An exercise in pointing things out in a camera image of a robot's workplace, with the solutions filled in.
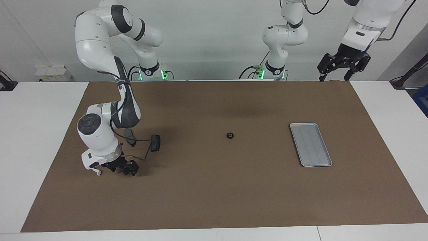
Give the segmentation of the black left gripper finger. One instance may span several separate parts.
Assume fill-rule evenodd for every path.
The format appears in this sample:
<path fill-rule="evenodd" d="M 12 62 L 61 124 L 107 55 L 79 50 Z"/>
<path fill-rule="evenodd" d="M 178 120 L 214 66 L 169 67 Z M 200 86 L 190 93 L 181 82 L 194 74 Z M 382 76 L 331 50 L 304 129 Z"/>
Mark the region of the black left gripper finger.
<path fill-rule="evenodd" d="M 349 70 L 344 75 L 344 81 L 349 81 L 353 74 L 364 71 L 370 59 L 371 56 L 369 54 L 364 54 L 359 59 L 345 59 L 345 67 L 349 68 Z"/>
<path fill-rule="evenodd" d="M 325 54 L 321 59 L 320 63 L 317 65 L 317 70 L 319 71 L 320 77 L 319 81 L 324 82 L 325 78 L 330 72 L 336 70 L 337 67 L 337 58 L 335 55 Z"/>

